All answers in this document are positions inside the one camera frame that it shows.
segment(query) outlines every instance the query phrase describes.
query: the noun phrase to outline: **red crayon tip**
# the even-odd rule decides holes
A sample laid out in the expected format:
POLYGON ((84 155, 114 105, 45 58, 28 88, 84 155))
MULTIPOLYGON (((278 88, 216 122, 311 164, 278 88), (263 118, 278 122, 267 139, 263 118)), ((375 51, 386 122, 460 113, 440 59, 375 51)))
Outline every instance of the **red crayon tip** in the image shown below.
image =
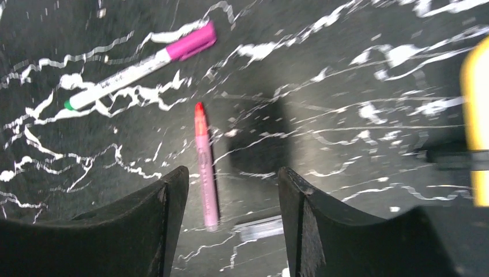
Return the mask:
POLYGON ((202 102, 195 105, 195 136, 207 135, 207 122, 205 120, 204 106, 202 102))
POLYGON ((195 105, 195 117, 203 117, 204 116, 204 105, 202 102, 197 103, 195 105))

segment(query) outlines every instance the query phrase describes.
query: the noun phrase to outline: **black marble surface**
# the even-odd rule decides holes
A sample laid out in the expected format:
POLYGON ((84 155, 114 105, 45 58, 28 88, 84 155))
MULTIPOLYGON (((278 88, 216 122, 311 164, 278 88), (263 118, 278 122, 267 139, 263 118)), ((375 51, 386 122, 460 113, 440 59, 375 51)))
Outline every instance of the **black marble surface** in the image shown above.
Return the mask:
POLYGON ((283 237, 241 242, 232 227, 278 211, 281 166, 384 218, 470 204, 467 177, 436 171, 415 150, 464 136, 458 76, 489 33, 487 2, 3 0, 2 214, 68 219, 185 165, 191 187, 172 274, 279 276, 283 237), (86 82, 209 19, 218 35, 209 50, 82 112, 62 110, 86 82), (202 221, 199 101, 213 134, 216 233, 202 221))

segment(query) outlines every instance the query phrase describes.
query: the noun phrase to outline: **pink marker cap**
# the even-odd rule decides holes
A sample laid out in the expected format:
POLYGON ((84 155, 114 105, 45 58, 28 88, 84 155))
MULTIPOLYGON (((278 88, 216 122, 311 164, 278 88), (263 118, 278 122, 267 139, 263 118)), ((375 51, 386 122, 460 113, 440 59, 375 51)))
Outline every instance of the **pink marker cap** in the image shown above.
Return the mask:
POLYGON ((206 26, 167 46, 167 51, 172 61, 183 61, 209 48, 216 40, 214 24, 209 21, 206 26))

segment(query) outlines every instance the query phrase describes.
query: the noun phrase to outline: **pink marker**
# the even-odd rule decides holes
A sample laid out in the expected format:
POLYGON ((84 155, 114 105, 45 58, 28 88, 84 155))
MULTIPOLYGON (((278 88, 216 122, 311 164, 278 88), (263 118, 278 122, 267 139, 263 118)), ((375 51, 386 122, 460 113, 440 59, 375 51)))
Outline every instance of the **pink marker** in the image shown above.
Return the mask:
POLYGON ((214 232, 217 230, 219 210, 217 207, 216 184, 214 183, 214 173, 212 171, 209 134, 207 132, 204 107, 201 102, 195 106, 195 144, 198 154, 204 224, 209 232, 214 232))
POLYGON ((65 102, 68 110, 78 110, 100 98, 113 93, 144 76, 162 68, 170 62, 183 61, 209 48, 216 42, 216 32, 212 22, 168 45, 155 54, 131 65, 109 78, 99 82, 93 88, 81 91, 65 102))

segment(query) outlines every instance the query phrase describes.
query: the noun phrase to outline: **yellow object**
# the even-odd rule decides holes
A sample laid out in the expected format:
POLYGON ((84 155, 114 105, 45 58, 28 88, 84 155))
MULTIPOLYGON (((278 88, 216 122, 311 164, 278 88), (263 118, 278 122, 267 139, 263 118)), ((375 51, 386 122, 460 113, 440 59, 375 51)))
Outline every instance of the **yellow object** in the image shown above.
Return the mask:
MULTIPOLYGON (((465 135, 471 152, 489 151, 489 37, 467 56, 461 71, 465 135)), ((489 207, 489 171, 471 171, 474 205, 489 207)))

